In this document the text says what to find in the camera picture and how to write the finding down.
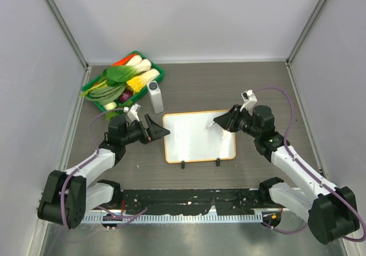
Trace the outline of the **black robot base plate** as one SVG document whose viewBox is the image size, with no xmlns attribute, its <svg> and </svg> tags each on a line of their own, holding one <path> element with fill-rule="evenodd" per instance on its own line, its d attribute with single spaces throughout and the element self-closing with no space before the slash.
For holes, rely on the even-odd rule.
<svg viewBox="0 0 366 256">
<path fill-rule="evenodd" d="M 260 189 L 125 189 L 106 209 L 124 209 L 127 214 L 207 215 L 214 207 L 218 215 L 253 214 L 260 209 L 286 209 L 264 198 Z"/>
</svg>

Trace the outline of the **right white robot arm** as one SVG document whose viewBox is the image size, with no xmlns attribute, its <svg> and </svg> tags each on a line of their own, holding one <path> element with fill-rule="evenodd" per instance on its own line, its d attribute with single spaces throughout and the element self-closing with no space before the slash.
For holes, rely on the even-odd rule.
<svg viewBox="0 0 366 256">
<path fill-rule="evenodd" d="M 228 132 L 242 131 L 253 137 L 259 154 L 298 186 L 295 190 L 279 178 L 261 183 L 263 190 L 258 193 L 261 205 L 272 207 L 276 203 L 286 207 L 303 219 L 313 236 L 325 245 L 365 229 L 353 191 L 325 179 L 295 152 L 276 131 L 270 107 L 259 105 L 249 112 L 234 105 L 227 113 L 215 117 L 214 122 Z"/>
</svg>

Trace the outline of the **yellow framed whiteboard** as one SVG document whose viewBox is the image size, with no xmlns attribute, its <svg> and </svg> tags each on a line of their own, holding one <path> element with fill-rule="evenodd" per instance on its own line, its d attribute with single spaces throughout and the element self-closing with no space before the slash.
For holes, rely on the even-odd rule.
<svg viewBox="0 0 366 256">
<path fill-rule="evenodd" d="M 213 119 L 226 110 L 170 113 L 162 117 L 163 127 L 170 131 L 164 137 L 165 160 L 205 162 L 231 160 L 236 157 L 236 136 L 218 124 L 206 129 Z"/>
</svg>

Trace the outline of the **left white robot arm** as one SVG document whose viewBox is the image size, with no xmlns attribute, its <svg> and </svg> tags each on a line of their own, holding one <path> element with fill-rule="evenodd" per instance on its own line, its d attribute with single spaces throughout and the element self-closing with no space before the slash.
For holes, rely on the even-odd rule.
<svg viewBox="0 0 366 256">
<path fill-rule="evenodd" d="M 100 206 L 117 209 L 122 202 L 120 184 L 97 178 L 122 159 L 127 145 L 145 145 L 170 134 L 149 115 L 145 120 L 143 125 L 139 120 L 128 123 L 125 114 L 112 118 L 103 141 L 90 157 L 70 169 L 52 171 L 38 205 L 38 218 L 75 229 L 90 210 Z"/>
</svg>

